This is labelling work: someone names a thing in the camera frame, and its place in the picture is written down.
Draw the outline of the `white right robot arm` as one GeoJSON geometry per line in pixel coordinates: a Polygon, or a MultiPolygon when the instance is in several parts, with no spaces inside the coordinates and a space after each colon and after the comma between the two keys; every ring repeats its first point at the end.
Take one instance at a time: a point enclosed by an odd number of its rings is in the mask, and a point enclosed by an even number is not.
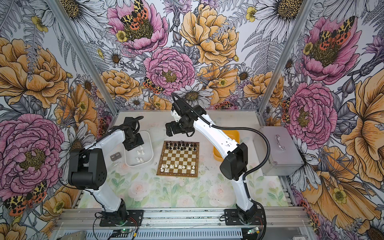
{"type": "Polygon", "coordinates": [[[247,145],[228,137],[201,106],[192,107],[176,93],[172,93],[172,99],[171,114],[175,120],[166,124],[167,136],[185,134],[190,137],[198,131],[210,141],[223,158],[220,171],[232,183],[239,219],[245,225],[250,224],[258,208],[250,197],[244,179],[248,164],[247,145]]]}

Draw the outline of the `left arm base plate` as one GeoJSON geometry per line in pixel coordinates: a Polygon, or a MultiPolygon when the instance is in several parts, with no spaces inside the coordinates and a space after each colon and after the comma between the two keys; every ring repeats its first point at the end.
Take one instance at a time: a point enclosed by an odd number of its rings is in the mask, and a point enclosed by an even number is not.
{"type": "Polygon", "coordinates": [[[140,227],[144,210],[127,210],[125,213],[102,212],[100,227],[140,227]]]}

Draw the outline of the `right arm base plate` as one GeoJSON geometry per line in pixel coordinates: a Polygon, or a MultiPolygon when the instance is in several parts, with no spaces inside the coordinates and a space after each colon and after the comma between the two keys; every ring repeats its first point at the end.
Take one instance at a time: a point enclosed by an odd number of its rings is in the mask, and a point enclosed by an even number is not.
{"type": "Polygon", "coordinates": [[[262,209],[224,209],[224,221],[227,226],[261,226],[265,225],[262,209]]]}

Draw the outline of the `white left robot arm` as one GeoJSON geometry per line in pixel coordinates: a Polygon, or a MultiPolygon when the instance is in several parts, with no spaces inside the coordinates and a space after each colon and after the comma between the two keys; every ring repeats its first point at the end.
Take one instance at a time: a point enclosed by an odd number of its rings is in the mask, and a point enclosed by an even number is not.
{"type": "Polygon", "coordinates": [[[73,150],[69,158],[68,182],[78,190],[89,192],[101,205],[102,217],[108,223],[116,226],[126,224],[129,214],[123,199],[116,196],[107,183],[107,164],[105,155],[119,144],[124,147],[125,154],[141,145],[144,141],[139,133],[143,116],[126,117],[124,123],[114,126],[93,144],[79,150],[73,150]]]}

